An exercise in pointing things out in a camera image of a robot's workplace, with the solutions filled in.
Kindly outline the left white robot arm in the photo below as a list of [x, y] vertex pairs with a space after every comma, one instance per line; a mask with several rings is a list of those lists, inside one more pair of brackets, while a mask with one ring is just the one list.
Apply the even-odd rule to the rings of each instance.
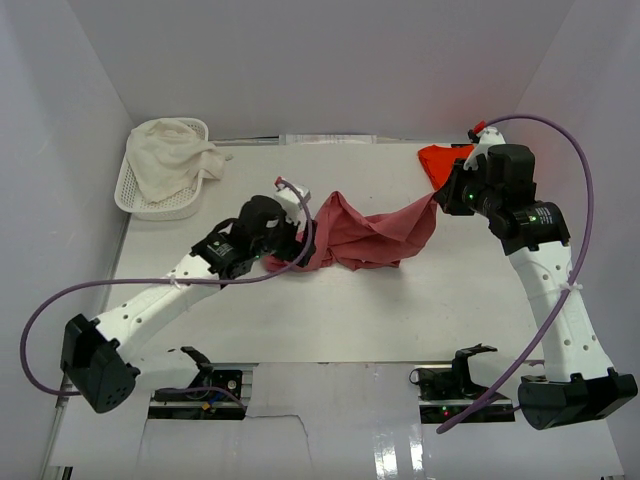
[[315, 250], [308, 196], [297, 187], [255, 195], [235, 218], [197, 242], [159, 284], [93, 319], [79, 314], [65, 326], [61, 368], [99, 413], [135, 390], [199, 399], [216, 391], [213, 366], [192, 346], [144, 357], [143, 347], [172, 321], [228, 285], [251, 282], [259, 260], [273, 256], [287, 267], [306, 265]]

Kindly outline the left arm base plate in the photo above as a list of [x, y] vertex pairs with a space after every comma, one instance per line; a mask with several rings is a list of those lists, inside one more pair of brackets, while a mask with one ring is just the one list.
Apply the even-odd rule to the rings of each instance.
[[197, 371], [185, 387], [156, 391], [148, 410], [150, 420], [240, 421], [245, 418], [248, 399], [243, 398], [249, 372], [241, 367], [215, 366], [191, 346], [186, 354]]

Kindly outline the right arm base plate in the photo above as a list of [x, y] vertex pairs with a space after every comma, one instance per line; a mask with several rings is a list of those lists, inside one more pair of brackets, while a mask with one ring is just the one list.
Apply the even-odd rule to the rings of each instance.
[[[469, 359], [480, 354], [496, 353], [497, 348], [482, 343], [455, 352], [449, 363], [416, 366], [409, 382], [419, 390], [420, 420], [423, 425], [437, 425], [466, 410], [488, 387], [472, 379]], [[500, 393], [488, 406], [475, 411], [464, 423], [514, 422], [518, 409]]]

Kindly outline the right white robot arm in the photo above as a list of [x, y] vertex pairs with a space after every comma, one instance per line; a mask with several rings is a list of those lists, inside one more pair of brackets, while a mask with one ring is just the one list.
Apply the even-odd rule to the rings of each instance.
[[544, 373], [525, 376], [517, 395], [537, 430], [604, 419], [638, 394], [596, 337], [581, 293], [570, 280], [570, 234], [559, 207], [536, 197], [535, 157], [528, 147], [494, 145], [472, 162], [457, 159], [435, 199], [453, 216], [488, 221], [530, 303]]

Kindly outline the pink t shirt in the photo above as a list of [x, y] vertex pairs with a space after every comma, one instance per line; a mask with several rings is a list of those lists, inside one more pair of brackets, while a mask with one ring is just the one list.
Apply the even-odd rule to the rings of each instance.
[[365, 216], [335, 191], [318, 210], [316, 251], [305, 267], [311, 272], [334, 264], [351, 271], [397, 268], [420, 253], [436, 229], [437, 204], [430, 194], [391, 213]]

